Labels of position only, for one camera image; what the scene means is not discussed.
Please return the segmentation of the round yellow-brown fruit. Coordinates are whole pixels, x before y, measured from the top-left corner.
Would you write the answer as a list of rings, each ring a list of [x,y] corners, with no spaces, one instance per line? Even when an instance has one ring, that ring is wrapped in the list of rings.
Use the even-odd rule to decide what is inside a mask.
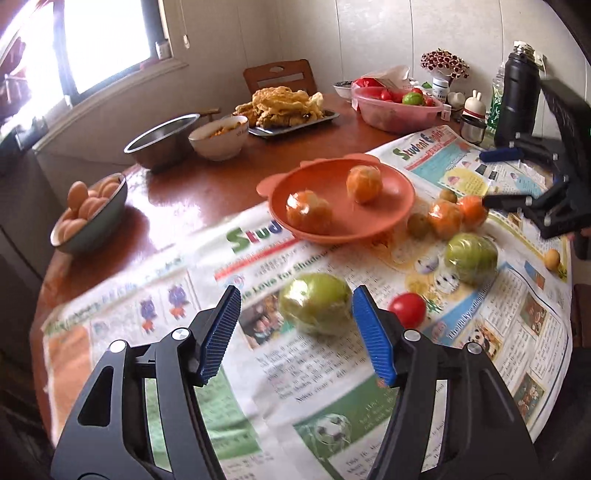
[[[561,264],[560,253],[556,249],[547,250],[543,262],[547,270],[557,272]]]

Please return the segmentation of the orange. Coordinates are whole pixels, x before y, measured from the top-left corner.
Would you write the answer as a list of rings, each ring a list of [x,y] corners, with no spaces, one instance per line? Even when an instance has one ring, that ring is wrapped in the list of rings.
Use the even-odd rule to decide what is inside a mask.
[[[327,234],[332,225],[332,205],[311,190],[290,194],[286,215],[290,226],[311,234]]]
[[[463,214],[456,203],[438,199],[431,205],[428,219],[440,239],[450,240],[461,231]]]
[[[464,228],[468,231],[479,228],[488,218],[489,210],[483,206],[481,196],[464,196],[457,202],[457,205],[463,216]]]
[[[346,178],[349,199],[359,204],[376,200],[383,191],[383,179],[378,167],[358,165],[349,170]]]

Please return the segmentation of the large green fruit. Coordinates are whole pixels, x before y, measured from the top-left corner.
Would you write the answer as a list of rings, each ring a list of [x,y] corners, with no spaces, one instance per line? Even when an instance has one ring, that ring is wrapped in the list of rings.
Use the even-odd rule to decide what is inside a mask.
[[[474,233],[459,233],[448,242],[444,259],[447,268],[461,282],[479,285],[497,271],[498,250],[488,238]]]

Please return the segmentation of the red cherry tomato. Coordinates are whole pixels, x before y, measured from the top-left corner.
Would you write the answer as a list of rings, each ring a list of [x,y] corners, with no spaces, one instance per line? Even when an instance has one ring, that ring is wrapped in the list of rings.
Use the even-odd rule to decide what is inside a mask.
[[[408,292],[394,297],[388,310],[394,313],[406,329],[417,329],[427,315],[426,302],[417,293]]]

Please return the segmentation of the small brown fruit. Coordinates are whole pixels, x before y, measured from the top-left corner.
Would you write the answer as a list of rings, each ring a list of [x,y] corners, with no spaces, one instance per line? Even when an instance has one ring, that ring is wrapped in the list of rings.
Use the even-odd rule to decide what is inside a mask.
[[[458,197],[456,193],[450,189],[444,188],[440,191],[439,198],[448,202],[456,204]]]
[[[414,213],[408,219],[407,232],[414,239],[423,240],[432,232],[431,222],[426,215]]]

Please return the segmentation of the small green fruit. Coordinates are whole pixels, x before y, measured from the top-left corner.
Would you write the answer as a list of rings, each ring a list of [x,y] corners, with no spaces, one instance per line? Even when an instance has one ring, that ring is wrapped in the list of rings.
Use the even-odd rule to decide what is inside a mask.
[[[342,278],[322,272],[299,275],[280,290],[284,320],[308,335],[341,336],[352,323],[353,292]]]

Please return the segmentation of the orange front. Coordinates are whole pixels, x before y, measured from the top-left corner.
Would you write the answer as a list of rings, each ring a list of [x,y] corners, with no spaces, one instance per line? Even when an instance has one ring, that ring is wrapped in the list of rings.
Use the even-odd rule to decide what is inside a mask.
[[[349,170],[346,178],[349,199],[359,204],[376,200],[383,191],[383,179],[378,167],[358,165]]]

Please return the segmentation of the small metal cup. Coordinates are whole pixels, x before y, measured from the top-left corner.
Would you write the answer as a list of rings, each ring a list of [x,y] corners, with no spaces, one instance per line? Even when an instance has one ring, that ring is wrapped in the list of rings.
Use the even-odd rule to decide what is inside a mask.
[[[461,115],[460,135],[464,140],[474,145],[480,145],[484,140],[485,132],[486,123],[482,119],[467,113]]]

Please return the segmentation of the white rabbit figurine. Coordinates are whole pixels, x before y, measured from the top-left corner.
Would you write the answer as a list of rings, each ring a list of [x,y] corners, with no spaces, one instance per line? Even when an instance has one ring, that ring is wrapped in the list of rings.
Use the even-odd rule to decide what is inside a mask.
[[[472,95],[466,99],[463,113],[482,121],[486,119],[486,105],[482,101],[482,93],[480,91],[474,90]]]

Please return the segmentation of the white medicine bottle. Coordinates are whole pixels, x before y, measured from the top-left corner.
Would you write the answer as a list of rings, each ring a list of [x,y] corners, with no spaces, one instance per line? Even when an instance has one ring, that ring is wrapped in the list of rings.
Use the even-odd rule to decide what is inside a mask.
[[[450,92],[450,82],[446,78],[434,77],[432,82],[432,94],[442,103],[447,102]]]

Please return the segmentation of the green fruit in basin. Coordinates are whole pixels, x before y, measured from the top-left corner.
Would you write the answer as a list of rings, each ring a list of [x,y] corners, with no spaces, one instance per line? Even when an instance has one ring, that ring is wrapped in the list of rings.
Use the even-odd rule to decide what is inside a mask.
[[[404,105],[424,106],[425,98],[422,93],[411,91],[404,95],[402,103]]]

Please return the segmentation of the white plastic bag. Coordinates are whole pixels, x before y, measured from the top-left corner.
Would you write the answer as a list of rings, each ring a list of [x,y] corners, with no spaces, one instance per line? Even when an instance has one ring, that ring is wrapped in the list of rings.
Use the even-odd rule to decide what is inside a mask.
[[[397,65],[384,71],[363,74],[363,78],[376,80],[390,90],[410,90],[412,88],[410,67]]]

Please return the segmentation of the orange plastic plate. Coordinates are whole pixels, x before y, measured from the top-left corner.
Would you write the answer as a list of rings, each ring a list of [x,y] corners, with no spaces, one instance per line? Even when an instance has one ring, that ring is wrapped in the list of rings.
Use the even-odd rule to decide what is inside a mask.
[[[349,198],[346,190],[349,170],[362,165],[378,168],[383,179],[381,195],[365,205]],[[332,222],[327,233],[305,232],[288,221],[287,198],[304,190],[315,192],[332,207]],[[281,226],[297,238],[318,244],[361,241],[404,225],[416,200],[412,182],[401,171],[381,163],[373,155],[362,153],[303,161],[290,172],[264,178],[256,191],[269,201],[270,214]]]

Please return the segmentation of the pile of fried food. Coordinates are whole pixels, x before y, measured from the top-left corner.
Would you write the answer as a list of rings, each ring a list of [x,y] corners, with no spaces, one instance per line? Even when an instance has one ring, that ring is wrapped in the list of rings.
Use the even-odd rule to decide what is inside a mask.
[[[266,129],[290,127],[325,117],[324,96],[308,95],[304,90],[293,91],[286,86],[267,87],[252,94],[252,100],[235,107],[233,116],[249,119],[249,127]]]

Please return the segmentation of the window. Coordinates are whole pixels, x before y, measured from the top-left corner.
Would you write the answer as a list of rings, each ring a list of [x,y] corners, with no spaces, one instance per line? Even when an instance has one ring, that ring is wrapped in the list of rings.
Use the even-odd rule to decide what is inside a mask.
[[[78,104],[167,58],[160,1],[3,1],[1,116]]]

